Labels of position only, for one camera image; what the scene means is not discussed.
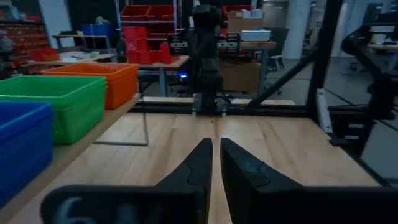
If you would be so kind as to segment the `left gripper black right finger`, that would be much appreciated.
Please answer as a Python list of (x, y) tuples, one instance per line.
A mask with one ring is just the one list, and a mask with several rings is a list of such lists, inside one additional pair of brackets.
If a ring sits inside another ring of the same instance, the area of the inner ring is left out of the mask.
[(233, 223), (310, 223), (305, 188), (223, 138), (221, 173)]

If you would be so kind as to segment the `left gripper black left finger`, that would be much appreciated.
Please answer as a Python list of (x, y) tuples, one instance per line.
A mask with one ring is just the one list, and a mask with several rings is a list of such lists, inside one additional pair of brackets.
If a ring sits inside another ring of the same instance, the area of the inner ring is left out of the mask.
[(170, 190), (160, 223), (207, 223), (213, 166), (213, 143), (202, 139), (191, 153), (156, 188)]

